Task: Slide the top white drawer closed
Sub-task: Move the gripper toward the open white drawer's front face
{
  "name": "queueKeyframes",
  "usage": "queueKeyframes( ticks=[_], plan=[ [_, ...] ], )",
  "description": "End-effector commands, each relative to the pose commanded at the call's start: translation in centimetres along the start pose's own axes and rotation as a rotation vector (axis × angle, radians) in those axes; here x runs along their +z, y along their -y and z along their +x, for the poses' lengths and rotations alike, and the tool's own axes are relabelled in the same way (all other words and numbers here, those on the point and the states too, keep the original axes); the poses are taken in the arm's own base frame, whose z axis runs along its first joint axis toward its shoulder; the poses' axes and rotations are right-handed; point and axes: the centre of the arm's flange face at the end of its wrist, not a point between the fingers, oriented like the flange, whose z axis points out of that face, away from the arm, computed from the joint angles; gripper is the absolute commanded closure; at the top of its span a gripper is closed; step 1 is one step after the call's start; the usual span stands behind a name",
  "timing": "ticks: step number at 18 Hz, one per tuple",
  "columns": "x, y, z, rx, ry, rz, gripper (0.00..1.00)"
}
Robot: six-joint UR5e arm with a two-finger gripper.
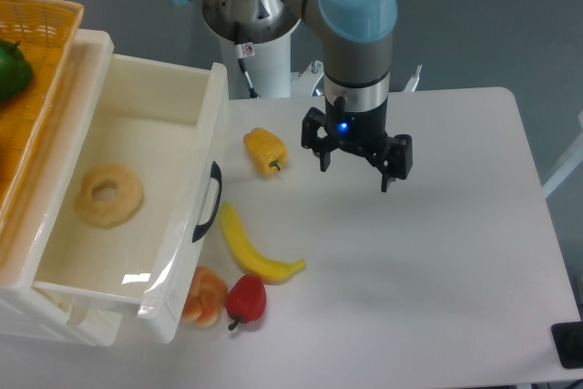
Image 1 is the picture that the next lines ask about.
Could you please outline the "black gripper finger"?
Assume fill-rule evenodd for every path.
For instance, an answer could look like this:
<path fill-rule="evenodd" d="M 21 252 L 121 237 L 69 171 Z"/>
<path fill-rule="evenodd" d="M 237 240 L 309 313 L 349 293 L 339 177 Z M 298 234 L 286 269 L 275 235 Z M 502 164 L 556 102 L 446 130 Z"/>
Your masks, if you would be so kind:
<path fill-rule="evenodd" d="M 406 179 L 413 166 L 413 138 L 408 134 L 383 134 L 364 151 L 368 162 L 382 175 L 381 192 L 386 192 L 394 180 Z"/>
<path fill-rule="evenodd" d="M 340 146 L 339 140 L 331 134 L 319 136 L 319 130 L 326 128 L 326 122 L 325 114 L 316 107 L 311 107 L 302 120 L 301 145 L 310 149 L 319 160 L 321 172 L 329 168 L 331 153 Z"/>

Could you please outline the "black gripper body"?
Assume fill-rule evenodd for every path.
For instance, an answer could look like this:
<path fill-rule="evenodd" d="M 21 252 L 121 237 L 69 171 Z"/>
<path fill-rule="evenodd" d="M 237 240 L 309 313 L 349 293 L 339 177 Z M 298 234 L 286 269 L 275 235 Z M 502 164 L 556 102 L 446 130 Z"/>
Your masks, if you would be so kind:
<path fill-rule="evenodd" d="M 388 100 L 364 112 L 348 111 L 343 97 L 336 102 L 325 100 L 326 137 L 321 155 L 339 148 L 362 157 L 386 157 L 391 144 L 385 129 Z"/>

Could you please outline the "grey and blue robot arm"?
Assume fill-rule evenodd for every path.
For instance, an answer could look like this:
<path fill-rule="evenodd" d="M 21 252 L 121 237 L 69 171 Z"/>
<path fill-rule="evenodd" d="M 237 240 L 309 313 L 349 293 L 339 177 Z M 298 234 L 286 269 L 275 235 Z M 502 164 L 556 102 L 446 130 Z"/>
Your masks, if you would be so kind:
<path fill-rule="evenodd" d="M 171 0 L 185 5 L 194 0 Z M 306 76 L 291 72 L 291 35 L 310 28 L 322 44 L 323 109 L 302 121 L 302 146 L 327 169 L 336 150 L 366 159 L 387 188 L 413 166 L 413 141 L 385 130 L 397 0 L 200 0 L 219 39 L 230 96 L 289 97 Z"/>

